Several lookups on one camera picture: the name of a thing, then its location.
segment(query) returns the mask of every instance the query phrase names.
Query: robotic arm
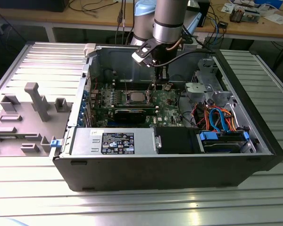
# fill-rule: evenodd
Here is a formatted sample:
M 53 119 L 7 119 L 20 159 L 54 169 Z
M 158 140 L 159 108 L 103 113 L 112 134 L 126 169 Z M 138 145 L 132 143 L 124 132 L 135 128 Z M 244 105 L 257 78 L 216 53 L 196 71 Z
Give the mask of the robotic arm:
M 196 5 L 189 0 L 137 2 L 134 38 L 131 44 L 140 45 L 140 47 L 132 54 L 133 59 L 140 65 L 146 64 L 150 67 L 164 64 L 176 57 L 182 40 L 185 18 L 190 19 L 187 27 L 192 32 L 201 17 Z M 155 67 L 156 81 L 162 83 L 168 81 L 167 71 L 168 65 Z

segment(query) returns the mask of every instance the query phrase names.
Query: wooden desk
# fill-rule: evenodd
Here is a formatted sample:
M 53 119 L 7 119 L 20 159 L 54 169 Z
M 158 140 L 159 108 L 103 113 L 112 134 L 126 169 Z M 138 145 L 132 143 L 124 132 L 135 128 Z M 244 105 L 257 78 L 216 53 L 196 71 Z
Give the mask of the wooden desk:
M 91 0 L 83 0 L 83 3 L 90 3 Z M 225 37 L 250 40 L 274 40 L 283 41 L 283 24 L 278 25 L 265 18 L 260 18 L 258 24 L 243 22 L 240 24 L 229 21 L 229 14 L 220 12 L 222 4 L 226 0 L 212 0 L 213 8 L 220 20 L 229 23 Z M 97 8 L 113 3 L 113 0 L 103 0 L 103 2 L 90 6 Z M 121 3 L 97 10 L 96 17 L 87 15 L 83 12 L 77 12 L 66 8 L 62 13 L 23 10 L 23 9 L 0 9 L 0 13 L 12 24 L 43 26 L 46 29 L 50 42 L 55 42 L 53 27 L 78 28 L 78 29 L 97 29 L 112 30 L 117 26 L 117 15 Z M 79 0 L 72 4 L 73 8 L 81 9 Z M 133 24 L 132 3 L 127 3 L 126 7 L 126 28 L 128 31 Z M 206 20 L 204 27 L 197 28 L 195 35 L 206 37 L 214 32 L 214 28 L 209 20 Z
M 219 17 L 219 20 L 227 22 L 228 27 L 225 37 L 227 38 L 240 38 L 240 39 L 252 39 L 252 40 L 264 40 L 264 38 L 283 38 L 283 24 L 279 25 L 271 22 L 263 17 L 259 19 L 258 23 L 233 23 L 230 22 L 230 14 L 221 12 L 224 3 L 227 0 L 212 0 L 212 7 L 215 14 Z M 210 32 L 214 31 L 210 20 L 206 20 L 202 28 L 197 28 L 197 32 Z

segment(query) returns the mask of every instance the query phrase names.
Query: warning label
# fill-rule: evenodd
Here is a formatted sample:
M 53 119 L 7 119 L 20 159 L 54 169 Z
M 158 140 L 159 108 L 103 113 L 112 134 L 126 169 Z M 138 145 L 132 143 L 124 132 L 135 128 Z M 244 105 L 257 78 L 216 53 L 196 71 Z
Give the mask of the warning label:
M 103 133 L 102 154 L 134 154 L 133 133 Z

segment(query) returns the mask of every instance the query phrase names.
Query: motherboard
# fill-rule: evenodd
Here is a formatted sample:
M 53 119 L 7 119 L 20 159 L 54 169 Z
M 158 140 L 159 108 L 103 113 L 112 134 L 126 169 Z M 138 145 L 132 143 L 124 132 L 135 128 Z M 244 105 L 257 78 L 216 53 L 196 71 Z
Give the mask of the motherboard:
M 99 84 L 90 91 L 91 126 L 97 128 L 182 127 L 177 89 L 122 90 Z

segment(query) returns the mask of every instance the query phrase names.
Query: sticker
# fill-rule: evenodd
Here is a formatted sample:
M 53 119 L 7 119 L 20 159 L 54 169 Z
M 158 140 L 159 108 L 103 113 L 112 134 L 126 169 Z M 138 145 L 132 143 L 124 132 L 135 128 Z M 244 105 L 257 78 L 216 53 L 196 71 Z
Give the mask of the sticker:
M 91 130 L 90 136 L 101 136 L 103 134 L 104 130 L 97 129 L 97 130 Z
M 102 154 L 134 154 L 133 133 L 102 133 Z

